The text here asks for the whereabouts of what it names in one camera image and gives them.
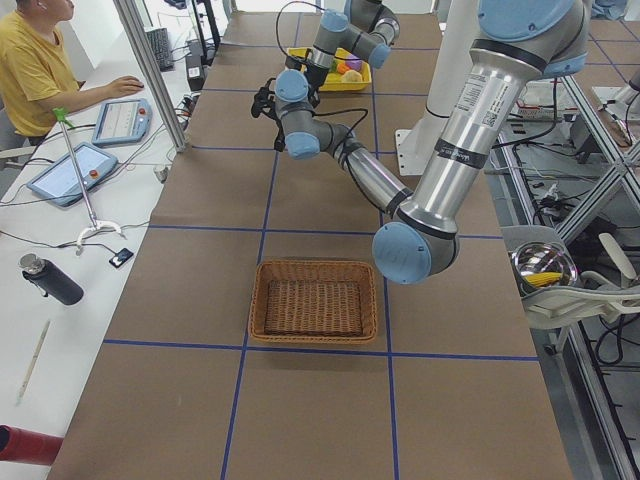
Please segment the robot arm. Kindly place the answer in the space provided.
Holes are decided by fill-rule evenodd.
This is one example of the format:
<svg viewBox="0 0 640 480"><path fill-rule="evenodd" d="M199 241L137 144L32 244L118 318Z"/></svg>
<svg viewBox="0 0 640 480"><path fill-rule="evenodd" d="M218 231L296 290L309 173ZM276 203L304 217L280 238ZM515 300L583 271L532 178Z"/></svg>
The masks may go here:
<svg viewBox="0 0 640 480"><path fill-rule="evenodd" d="M317 100L339 48L380 69L399 35L398 18L381 1L347 1L344 12L326 9L306 58L308 98Z"/></svg>
<svg viewBox="0 0 640 480"><path fill-rule="evenodd" d="M251 113L278 127L274 147L296 160L331 155L362 194L390 220L374 236L377 269L415 284L447 269L459 243L455 220L525 85L579 71L591 17L587 1L479 1L471 68L415 189L407 188L354 136L323 121L315 108L339 49L381 67L400 33L379 1L349 1L326 10L311 49L255 94Z"/></svg>

